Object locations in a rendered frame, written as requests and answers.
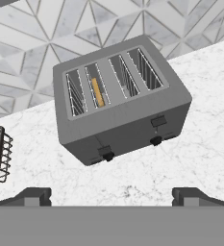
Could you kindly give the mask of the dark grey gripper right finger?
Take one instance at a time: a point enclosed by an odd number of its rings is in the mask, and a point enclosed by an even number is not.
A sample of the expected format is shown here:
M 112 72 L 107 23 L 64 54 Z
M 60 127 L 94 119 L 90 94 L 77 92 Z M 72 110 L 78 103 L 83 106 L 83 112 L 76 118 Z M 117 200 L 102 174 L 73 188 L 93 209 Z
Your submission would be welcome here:
M 172 197 L 172 206 L 177 207 L 224 206 L 224 201 L 208 196 L 197 187 L 174 187 Z

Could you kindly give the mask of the grey four-slot toaster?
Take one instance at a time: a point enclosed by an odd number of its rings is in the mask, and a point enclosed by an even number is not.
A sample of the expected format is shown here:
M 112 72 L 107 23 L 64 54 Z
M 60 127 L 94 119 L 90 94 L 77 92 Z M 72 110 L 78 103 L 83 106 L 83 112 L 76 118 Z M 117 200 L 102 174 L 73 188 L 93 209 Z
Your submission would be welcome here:
M 105 106 L 98 107 L 96 78 Z M 98 149 L 114 157 L 178 136 L 192 97 L 173 68 L 145 36 L 134 37 L 53 68 L 60 144 L 86 166 L 100 162 Z M 164 116 L 157 128 L 151 120 Z

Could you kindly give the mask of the golden bread slice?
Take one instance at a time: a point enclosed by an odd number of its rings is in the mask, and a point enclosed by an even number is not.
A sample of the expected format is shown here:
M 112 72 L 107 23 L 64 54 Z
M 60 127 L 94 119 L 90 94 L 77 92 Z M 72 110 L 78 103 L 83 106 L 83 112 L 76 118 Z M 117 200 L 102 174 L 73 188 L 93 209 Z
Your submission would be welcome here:
M 92 83 L 92 87 L 93 87 L 93 91 L 95 94 L 95 98 L 96 98 L 98 107 L 102 108 L 105 106 L 105 102 L 104 102 L 104 99 L 103 99 L 103 96 L 102 96 L 102 93 L 100 91 L 100 88 L 99 88 L 99 85 L 98 85 L 96 78 L 92 78 L 91 83 Z

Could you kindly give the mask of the dark toaster lever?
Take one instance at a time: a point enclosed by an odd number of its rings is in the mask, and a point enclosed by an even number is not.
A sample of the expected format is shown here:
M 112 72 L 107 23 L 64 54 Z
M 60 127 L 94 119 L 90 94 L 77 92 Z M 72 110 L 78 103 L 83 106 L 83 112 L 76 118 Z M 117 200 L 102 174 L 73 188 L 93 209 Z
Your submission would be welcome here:
M 110 145 L 98 149 L 98 153 L 100 156 L 107 155 L 111 151 L 112 151 L 112 149 L 111 149 Z
M 166 124 L 167 121 L 166 121 L 165 117 L 162 115 L 162 116 L 159 116 L 159 117 L 156 117 L 156 118 L 152 119 L 151 123 L 152 123 L 152 126 L 154 128 L 157 128 L 157 127 L 159 127 L 161 125 Z

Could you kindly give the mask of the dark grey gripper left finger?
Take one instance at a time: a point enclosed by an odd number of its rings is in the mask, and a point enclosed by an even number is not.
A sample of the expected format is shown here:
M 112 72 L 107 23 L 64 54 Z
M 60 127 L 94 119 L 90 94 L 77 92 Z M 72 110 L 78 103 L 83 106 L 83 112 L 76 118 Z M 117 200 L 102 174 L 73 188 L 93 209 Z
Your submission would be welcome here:
M 0 201 L 0 207 L 51 207 L 50 187 L 27 187 L 14 197 Z

